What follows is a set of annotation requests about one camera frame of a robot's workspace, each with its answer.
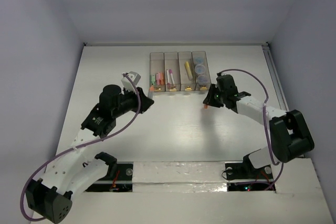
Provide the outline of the green highlighter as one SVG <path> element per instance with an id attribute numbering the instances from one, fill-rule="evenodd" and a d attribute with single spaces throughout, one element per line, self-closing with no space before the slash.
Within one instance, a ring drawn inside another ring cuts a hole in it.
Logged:
<path id="1" fill-rule="evenodd" d="M 155 85 L 155 75 L 154 74 L 150 75 L 150 83 L 151 85 Z"/>

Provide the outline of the orange highlighter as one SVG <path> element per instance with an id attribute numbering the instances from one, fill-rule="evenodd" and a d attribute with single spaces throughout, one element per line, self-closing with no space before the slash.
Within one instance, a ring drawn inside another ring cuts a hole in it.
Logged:
<path id="1" fill-rule="evenodd" d="M 164 85 L 164 74 L 162 72 L 159 72 L 159 81 L 160 85 Z"/>

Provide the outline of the pink highlighter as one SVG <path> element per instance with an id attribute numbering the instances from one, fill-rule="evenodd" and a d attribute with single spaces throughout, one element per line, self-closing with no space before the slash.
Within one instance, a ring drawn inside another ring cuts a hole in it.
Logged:
<path id="1" fill-rule="evenodd" d="M 156 81 L 156 85 L 161 85 L 161 73 L 160 72 L 157 72 L 155 74 L 155 81 Z"/>

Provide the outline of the clear round clip tub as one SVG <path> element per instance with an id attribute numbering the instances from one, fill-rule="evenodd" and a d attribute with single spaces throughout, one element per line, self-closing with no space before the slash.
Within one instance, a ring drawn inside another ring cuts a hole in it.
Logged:
<path id="1" fill-rule="evenodd" d="M 206 73 L 206 67 L 203 64 L 198 64 L 194 67 L 195 73 L 197 75 L 205 74 Z"/>

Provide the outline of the yellow clear marker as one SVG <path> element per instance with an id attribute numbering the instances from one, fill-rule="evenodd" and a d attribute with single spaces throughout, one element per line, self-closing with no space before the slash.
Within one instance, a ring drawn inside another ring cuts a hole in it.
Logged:
<path id="1" fill-rule="evenodd" d="M 185 69 L 186 69 L 186 73 L 187 73 L 188 79 L 189 80 L 193 80 L 193 75 L 192 75 L 192 71 L 191 71 L 191 67 L 190 67 L 189 62 L 186 61 L 185 64 L 184 64 L 184 66 L 185 66 Z"/>

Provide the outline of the white pen pink cap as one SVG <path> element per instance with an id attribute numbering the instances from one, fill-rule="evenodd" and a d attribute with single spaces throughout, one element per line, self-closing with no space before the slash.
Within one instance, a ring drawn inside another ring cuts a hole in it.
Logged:
<path id="1" fill-rule="evenodd" d="M 172 85 L 175 85 L 175 81 L 174 81 L 174 76 L 173 76 L 173 71 L 172 71 L 172 69 L 169 69 L 169 74 L 170 74 L 171 84 L 172 84 Z"/>

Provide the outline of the blue clip tub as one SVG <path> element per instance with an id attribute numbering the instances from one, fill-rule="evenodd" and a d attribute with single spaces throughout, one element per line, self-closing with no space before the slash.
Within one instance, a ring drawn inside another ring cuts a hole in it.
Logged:
<path id="1" fill-rule="evenodd" d="M 204 63 L 204 57 L 199 55 L 193 55 L 193 61 L 196 65 Z"/>

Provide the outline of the grey marker orange tip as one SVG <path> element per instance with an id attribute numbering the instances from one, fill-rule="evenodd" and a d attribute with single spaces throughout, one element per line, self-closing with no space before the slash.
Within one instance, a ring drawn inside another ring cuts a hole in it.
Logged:
<path id="1" fill-rule="evenodd" d="M 153 99 L 154 91 L 155 91 L 154 86 L 150 86 L 147 97 L 151 100 Z"/>

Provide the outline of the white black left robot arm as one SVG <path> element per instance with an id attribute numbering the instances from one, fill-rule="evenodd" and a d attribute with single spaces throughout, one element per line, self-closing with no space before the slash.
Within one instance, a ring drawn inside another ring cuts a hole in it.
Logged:
<path id="1" fill-rule="evenodd" d="M 42 220 L 61 223 L 78 195 L 101 178 L 117 176 L 117 159 L 100 151 L 98 145 L 114 135 L 118 117 L 129 111 L 135 115 L 147 111 L 154 104 L 153 92 L 153 87 L 144 94 L 140 87 L 105 86 L 70 148 L 50 160 L 51 168 L 39 179 L 28 179 L 21 201 L 27 201 Z"/>

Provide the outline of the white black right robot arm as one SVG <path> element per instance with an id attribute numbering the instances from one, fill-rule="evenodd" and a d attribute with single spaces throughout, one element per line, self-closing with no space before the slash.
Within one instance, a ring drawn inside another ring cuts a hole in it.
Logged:
<path id="1" fill-rule="evenodd" d="M 219 72 L 216 84 L 211 84 L 203 103 L 215 108 L 225 107 L 246 116 L 264 127 L 267 145 L 249 153 L 242 162 L 226 165 L 222 176 L 225 180 L 255 179 L 271 165 L 283 165 L 314 149 L 314 141 L 298 110 L 285 111 L 268 106 L 250 93 L 238 91 L 232 75 Z"/>

